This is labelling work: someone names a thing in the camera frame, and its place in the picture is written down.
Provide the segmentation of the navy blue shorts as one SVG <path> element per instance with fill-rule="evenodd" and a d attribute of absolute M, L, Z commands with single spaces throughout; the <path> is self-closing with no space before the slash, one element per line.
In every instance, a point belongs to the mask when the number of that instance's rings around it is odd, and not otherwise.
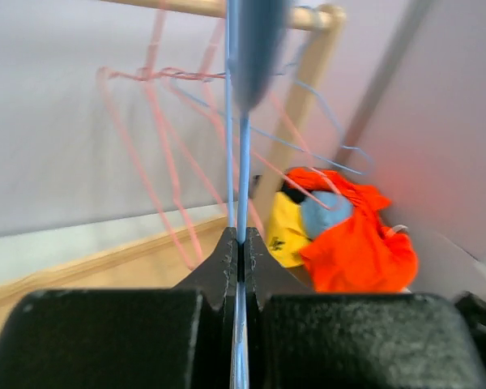
<path fill-rule="evenodd" d="M 295 204 L 300 204 L 306 199 L 306 195 L 295 187 L 290 187 L 289 184 L 283 182 L 280 189 L 288 198 Z"/>

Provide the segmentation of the blue wire hanger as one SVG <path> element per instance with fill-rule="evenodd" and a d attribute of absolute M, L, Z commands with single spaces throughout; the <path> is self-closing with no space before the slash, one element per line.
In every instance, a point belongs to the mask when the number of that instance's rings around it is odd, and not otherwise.
<path fill-rule="evenodd" d="M 325 162 L 336 169 L 343 170 L 347 173 L 352 173 L 358 176 L 365 176 L 373 171 L 374 159 L 364 152 L 361 148 L 347 145 L 344 142 L 345 129 L 340 123 L 333 109 L 329 106 L 326 99 L 316 90 L 316 88 L 309 86 L 306 82 L 301 81 L 300 77 L 300 63 L 301 58 L 307 52 L 307 48 L 311 43 L 310 40 L 300 44 L 293 54 L 291 60 L 282 65 L 274 77 L 289 77 L 292 80 L 292 86 L 299 87 L 302 92 L 307 92 L 309 97 L 313 98 L 316 105 L 316 110 L 322 114 L 321 121 L 311 124 L 308 130 L 309 137 L 298 139 L 297 136 L 293 140 L 286 140 L 282 135 L 273 135 L 256 127 L 250 129 L 276 143 L 281 143 L 288 149 L 302 152 L 313 157 L 316 160 Z M 335 158 L 330 159 L 317 151 L 323 148 L 332 147 L 336 152 L 350 152 L 358 154 L 364 161 L 363 169 L 354 169 L 343 162 L 338 162 Z"/>

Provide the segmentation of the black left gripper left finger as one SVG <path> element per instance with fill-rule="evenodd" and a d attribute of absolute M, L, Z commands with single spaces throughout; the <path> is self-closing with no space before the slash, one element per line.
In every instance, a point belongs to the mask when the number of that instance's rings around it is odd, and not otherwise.
<path fill-rule="evenodd" d="M 171 289 L 38 289 L 0 332 L 0 388 L 227 388 L 236 231 Z"/>

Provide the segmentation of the pink hanger of orange shorts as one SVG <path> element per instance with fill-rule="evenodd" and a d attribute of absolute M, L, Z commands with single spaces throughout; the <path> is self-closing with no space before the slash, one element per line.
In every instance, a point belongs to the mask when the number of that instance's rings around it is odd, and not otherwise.
<path fill-rule="evenodd" d="M 140 68 L 138 73 L 132 75 L 121 71 L 115 71 L 107 66 L 103 66 L 97 71 L 97 82 L 104 97 L 106 108 L 113 120 L 113 124 L 121 136 L 121 141 L 125 145 L 130 160 L 142 181 L 152 205 L 157 210 L 168 236 L 172 239 L 173 243 L 178 249 L 179 254 L 185 262 L 185 265 L 188 269 L 194 270 L 203 259 L 202 247 L 195 232 L 194 225 L 192 224 L 187 211 L 183 208 L 183 204 L 181 203 L 180 180 L 176 170 L 176 165 L 174 164 L 172 149 L 168 144 L 168 133 L 172 132 L 173 128 L 168 122 L 168 119 L 164 116 L 164 113 L 160 107 L 155 81 L 161 79 L 164 81 L 169 81 L 170 79 L 199 80 L 202 78 L 202 76 L 199 73 L 184 73 L 175 67 L 165 67 L 161 70 L 156 69 L 156 59 L 160 49 L 160 40 L 164 31 L 165 20 L 166 10 L 158 10 L 151 32 L 151 39 L 147 46 L 145 63 L 143 64 L 143 67 Z M 150 178 L 147 170 L 147 162 L 145 161 L 145 158 L 140 155 L 139 149 L 137 148 L 128 127 L 122 121 L 121 113 L 117 109 L 113 99 L 112 91 L 109 88 L 109 81 L 111 79 L 127 79 L 138 83 L 147 99 L 148 107 L 153 115 L 153 127 L 159 136 L 160 149 L 163 152 L 165 163 L 167 164 L 169 180 L 173 193 L 173 202 L 185 223 L 185 230 L 188 233 L 190 242 L 195 252 L 195 256 L 193 258 L 190 257 L 182 246 L 176 231 L 173 229 L 167 216 L 165 215 L 161 201 L 156 193 L 156 180 Z"/>

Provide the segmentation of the yellow shorts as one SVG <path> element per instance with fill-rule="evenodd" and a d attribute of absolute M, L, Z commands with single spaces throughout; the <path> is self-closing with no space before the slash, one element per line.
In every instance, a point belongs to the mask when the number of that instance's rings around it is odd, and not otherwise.
<path fill-rule="evenodd" d="M 311 241 L 301 221 L 301 206 L 284 192 L 275 193 L 266 228 L 266 247 L 282 267 L 300 267 L 304 261 L 300 250 Z"/>

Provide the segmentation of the light blue shorts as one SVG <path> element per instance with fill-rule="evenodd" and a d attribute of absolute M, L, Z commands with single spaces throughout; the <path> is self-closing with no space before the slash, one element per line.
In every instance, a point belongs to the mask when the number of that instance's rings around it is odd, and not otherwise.
<path fill-rule="evenodd" d="M 309 239 L 314 240 L 328 229 L 347 220 L 353 212 L 351 202 L 345 197 L 329 192 L 314 191 L 301 203 L 301 221 Z"/>

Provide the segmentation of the pink hanger of blue shorts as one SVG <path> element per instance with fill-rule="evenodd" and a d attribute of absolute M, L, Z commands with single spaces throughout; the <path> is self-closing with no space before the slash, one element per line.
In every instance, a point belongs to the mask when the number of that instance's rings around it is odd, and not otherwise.
<path fill-rule="evenodd" d="M 165 15 L 159 12 L 141 70 L 141 85 L 168 169 L 170 203 L 163 205 L 158 197 L 163 182 L 153 185 L 145 169 L 140 169 L 139 175 L 157 212 L 177 211 L 188 229 L 193 227 L 188 210 L 201 204 L 203 195 L 219 206 L 229 225 L 245 227 L 246 218 L 237 207 L 247 206 L 249 186 L 239 184 L 238 179 L 249 178 L 250 163 L 234 160 L 233 145 L 244 147 L 240 154 L 248 157 L 250 128 L 242 128 L 238 136 L 233 134 L 228 68 L 233 34 L 229 23 L 216 23 L 194 72 L 175 66 L 156 67 L 164 26 Z"/>

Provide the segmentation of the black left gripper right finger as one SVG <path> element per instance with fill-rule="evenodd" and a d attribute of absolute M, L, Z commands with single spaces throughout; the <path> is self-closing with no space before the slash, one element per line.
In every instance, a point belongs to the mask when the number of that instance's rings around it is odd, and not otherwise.
<path fill-rule="evenodd" d="M 486 388 L 467 325 L 429 293 L 310 292 L 245 241 L 252 388 Z"/>

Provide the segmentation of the blue hanger of grey shorts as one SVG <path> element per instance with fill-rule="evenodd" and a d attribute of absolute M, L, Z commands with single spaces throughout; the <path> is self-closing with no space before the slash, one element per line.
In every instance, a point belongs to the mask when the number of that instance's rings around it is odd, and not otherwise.
<path fill-rule="evenodd" d="M 245 242 L 249 213 L 250 112 L 263 100 L 277 70 L 288 28 L 290 1 L 229 1 L 226 85 L 228 123 L 236 123 L 239 140 L 237 195 L 237 283 L 232 337 L 231 388 L 250 384 L 245 285 Z"/>

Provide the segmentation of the pink hanger of navy shorts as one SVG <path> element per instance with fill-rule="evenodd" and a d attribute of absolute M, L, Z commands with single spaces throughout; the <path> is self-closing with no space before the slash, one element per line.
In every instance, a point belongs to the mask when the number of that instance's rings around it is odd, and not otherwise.
<path fill-rule="evenodd" d="M 210 83 L 213 79 L 224 79 L 226 74 L 224 72 L 219 73 L 219 74 L 200 74 L 200 73 L 188 73 L 184 71 L 174 71 L 172 72 L 168 77 L 171 79 L 171 90 L 173 92 L 176 92 L 179 96 L 184 96 L 190 100 L 190 103 L 193 105 L 193 107 L 196 109 L 200 105 L 204 106 L 207 108 L 206 111 L 204 110 L 199 110 L 200 113 L 205 113 L 208 118 L 213 117 L 214 119 L 218 119 L 221 121 L 221 119 L 224 120 L 223 128 L 225 128 L 227 125 L 232 125 L 234 123 L 235 118 L 232 115 L 232 109 L 228 108 L 228 111 L 222 111 L 217 109 L 217 106 L 215 104 L 209 104 L 204 100 L 201 100 L 197 98 L 194 95 L 189 94 L 185 89 L 180 87 L 177 84 L 178 80 L 193 80 L 193 81 L 199 81 L 202 83 Z M 297 151 L 303 152 L 307 156 L 319 160 L 323 160 L 326 162 L 330 162 L 325 157 L 319 156 L 317 154 L 312 153 L 309 148 L 308 144 L 305 142 L 303 136 L 301 135 L 300 130 L 297 128 L 297 126 L 293 123 L 293 120 L 289 117 L 289 115 L 286 113 L 286 109 L 283 108 L 282 106 L 279 105 L 279 102 L 277 98 L 275 97 L 275 94 L 272 92 L 269 92 L 267 95 L 267 99 L 271 101 L 271 103 L 275 106 L 277 109 L 280 120 L 280 124 L 284 124 L 290 133 L 293 135 L 293 138 L 300 144 L 300 146 L 296 146 L 293 142 L 288 142 L 285 139 L 280 138 L 279 136 L 276 135 L 270 135 L 266 132 L 263 132 L 259 130 L 258 128 L 250 126 L 249 128 L 251 130 L 257 131 L 260 135 L 264 135 L 267 138 L 274 140 L 276 142 L 282 143 L 283 145 L 286 145 L 289 148 L 295 149 Z M 262 158 L 258 153 L 255 154 L 255 156 L 258 159 L 261 159 L 263 163 L 268 165 L 270 168 L 272 168 L 274 171 L 277 172 L 277 174 L 282 178 L 284 181 L 289 183 L 291 186 L 295 187 L 298 189 L 301 193 L 303 193 L 306 197 L 312 199 L 315 203 L 317 203 L 319 206 L 325 208 L 326 210 L 330 210 L 330 207 L 328 207 L 324 202 L 322 202 L 320 199 L 315 197 L 312 193 L 308 192 L 305 188 L 300 186 L 299 184 L 295 183 L 291 178 L 289 178 L 285 173 L 283 173 L 280 169 L 277 169 L 274 165 L 268 162 L 268 160 Z"/>

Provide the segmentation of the orange shorts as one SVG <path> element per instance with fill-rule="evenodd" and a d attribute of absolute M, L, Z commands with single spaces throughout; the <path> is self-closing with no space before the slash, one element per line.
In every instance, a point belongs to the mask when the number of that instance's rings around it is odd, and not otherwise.
<path fill-rule="evenodd" d="M 328 179 L 352 205 L 352 214 L 300 250 L 319 293 L 398 293 L 416 278 L 418 258 L 411 239 L 385 224 L 380 211 L 390 200 L 371 185 L 348 181 L 334 170 L 287 173 L 305 190 L 325 190 Z"/>

